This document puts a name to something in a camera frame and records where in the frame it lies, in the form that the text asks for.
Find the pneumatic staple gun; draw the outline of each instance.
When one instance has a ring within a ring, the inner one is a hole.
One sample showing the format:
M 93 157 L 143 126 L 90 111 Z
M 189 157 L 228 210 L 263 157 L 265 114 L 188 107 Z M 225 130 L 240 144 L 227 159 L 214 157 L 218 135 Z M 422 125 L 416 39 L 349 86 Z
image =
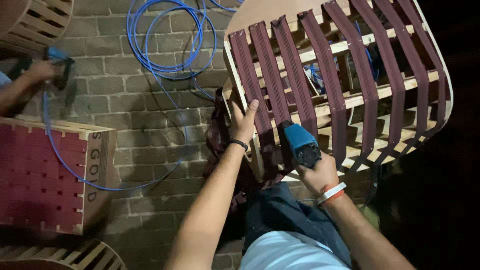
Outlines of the pneumatic staple gun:
M 282 126 L 293 157 L 300 165 L 313 168 L 315 163 L 322 159 L 315 137 L 292 121 L 284 121 Z

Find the hand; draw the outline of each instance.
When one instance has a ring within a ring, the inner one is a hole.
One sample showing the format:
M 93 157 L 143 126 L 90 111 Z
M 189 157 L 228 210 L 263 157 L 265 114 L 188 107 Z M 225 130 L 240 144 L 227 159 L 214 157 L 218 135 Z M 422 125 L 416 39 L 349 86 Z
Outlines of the hand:
M 32 80 L 32 84 L 51 80 L 55 77 L 56 72 L 54 66 L 48 61 L 42 61 L 32 64 L 30 69 L 25 73 Z
M 335 158 L 322 152 L 322 160 L 317 161 L 313 169 L 297 166 L 301 181 L 315 195 L 322 195 L 328 184 L 338 185 Z
M 255 114 L 258 109 L 258 100 L 252 100 L 247 112 L 243 115 L 239 105 L 238 95 L 233 91 L 230 96 L 230 112 L 232 114 L 231 138 L 249 144 L 254 132 Z

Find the red webbing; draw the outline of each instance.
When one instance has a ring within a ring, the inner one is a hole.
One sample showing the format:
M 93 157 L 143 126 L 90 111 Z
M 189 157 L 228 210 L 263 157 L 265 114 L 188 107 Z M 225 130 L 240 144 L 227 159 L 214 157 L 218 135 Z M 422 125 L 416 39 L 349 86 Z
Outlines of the red webbing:
M 388 136 L 388 147 L 382 151 L 382 154 L 377 158 L 378 164 L 381 164 L 388 155 L 392 153 L 395 146 L 400 141 L 403 128 L 403 110 L 405 106 L 405 84 L 403 82 L 402 74 L 396 62 L 395 54 L 390 44 L 387 32 L 383 27 L 377 15 L 370 8 L 365 0 L 351 0 L 353 6 L 370 29 L 373 31 L 375 41 L 380 51 L 385 70 L 387 72 L 390 86 L 392 88 L 392 112 L 390 115 L 390 131 Z
M 257 73 L 250 56 L 245 31 L 240 30 L 230 34 L 229 37 L 247 99 L 249 102 L 254 99 L 259 101 L 258 111 L 255 115 L 255 126 L 260 140 L 260 153 L 264 161 L 265 174 L 276 175 L 276 170 L 273 169 L 276 165 L 272 166 L 275 150 L 273 127 L 268 117 L 268 108 L 265 104 L 262 90 L 258 83 Z
M 445 110 L 446 110 L 446 100 L 445 100 L 445 72 L 444 72 L 444 66 L 442 65 L 442 62 L 440 61 L 440 57 L 438 57 L 436 50 L 433 48 L 432 43 L 430 42 L 430 39 L 427 37 L 427 34 L 425 33 L 425 30 L 423 29 L 422 23 L 420 21 L 420 18 L 418 17 L 417 13 L 415 12 L 415 9 L 413 5 L 410 3 L 409 0 L 398 0 L 398 3 L 402 7 L 403 11 L 405 14 L 407 14 L 408 19 L 413 25 L 413 28 L 415 29 L 415 33 L 420 37 L 420 40 L 427 50 L 428 55 L 430 56 L 430 59 L 432 60 L 435 69 L 438 72 L 438 111 L 437 111 L 437 124 L 435 127 L 428 131 L 427 137 L 430 137 L 437 133 L 440 128 L 442 128 L 443 124 L 445 123 Z
M 280 77 L 280 71 L 278 70 L 278 64 L 270 44 L 270 38 L 268 37 L 265 22 L 251 25 L 249 30 L 262 69 L 270 104 L 272 105 L 275 124 L 280 137 L 280 144 L 282 146 L 283 161 L 287 171 L 289 171 L 292 169 L 293 156 L 288 147 L 285 134 L 282 132 L 282 123 L 283 121 L 291 120 L 291 117 L 288 112 L 288 104 L 282 85 L 282 79 Z
M 318 67 L 323 76 L 328 104 L 332 114 L 332 145 L 336 167 L 340 168 L 347 156 L 347 107 L 342 95 L 333 54 L 312 10 L 298 14 L 312 43 Z
M 405 25 L 402 20 L 396 13 L 392 4 L 388 0 L 373 0 L 375 4 L 383 12 L 387 20 L 393 25 L 395 29 L 396 36 L 400 41 L 403 52 L 407 57 L 407 60 L 412 68 L 415 79 L 417 80 L 418 85 L 418 97 L 417 97 L 417 133 L 415 138 L 410 141 L 410 143 L 405 147 L 402 154 L 406 154 L 410 148 L 418 141 L 418 139 L 424 135 L 427 129 L 427 118 L 428 118 L 428 87 L 429 79 L 427 70 L 423 65 L 415 46 L 410 38 Z
M 285 63 L 285 69 L 287 70 L 292 93 L 295 97 L 295 103 L 297 104 L 301 125 L 317 138 L 317 116 L 308 90 L 305 71 L 300 61 L 300 55 L 293 42 L 287 20 L 285 16 L 282 16 L 278 20 L 272 21 L 271 24 L 280 47 L 283 62 Z
M 353 63 L 357 70 L 360 87 L 362 91 L 363 103 L 365 104 L 365 113 L 363 119 L 363 139 L 362 150 L 351 170 L 356 172 L 360 165 L 367 159 L 373 151 L 376 136 L 377 111 L 378 111 L 378 93 L 375 81 L 373 80 L 365 46 L 362 37 L 348 20 L 347 16 L 337 4 L 336 1 L 330 1 L 324 4 L 328 15 L 333 19 L 335 25 L 345 36 L 352 54 Z

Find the dark blue jeans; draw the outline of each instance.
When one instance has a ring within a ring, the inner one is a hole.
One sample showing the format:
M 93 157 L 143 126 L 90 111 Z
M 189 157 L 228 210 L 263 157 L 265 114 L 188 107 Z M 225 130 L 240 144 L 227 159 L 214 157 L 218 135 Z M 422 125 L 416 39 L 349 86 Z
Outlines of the dark blue jeans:
M 318 209 L 296 201 L 286 183 L 278 183 L 247 197 L 243 252 L 260 236 L 273 231 L 296 232 L 329 247 L 351 268 L 350 252 L 332 220 Z

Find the orange bracelet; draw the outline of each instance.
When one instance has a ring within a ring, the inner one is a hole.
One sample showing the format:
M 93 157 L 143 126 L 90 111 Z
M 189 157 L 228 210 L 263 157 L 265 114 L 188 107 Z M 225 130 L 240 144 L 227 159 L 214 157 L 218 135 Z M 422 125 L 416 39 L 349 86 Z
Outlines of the orange bracelet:
M 336 184 L 327 184 L 323 187 L 323 192 L 327 192 L 329 191 L 330 189 L 336 187 L 337 185 Z M 340 190 L 339 192 L 337 192 L 335 195 L 331 196 L 330 198 L 328 198 L 327 200 L 323 201 L 322 204 L 328 204 L 330 203 L 331 201 L 335 200 L 336 198 L 344 195 L 345 192 L 343 190 Z

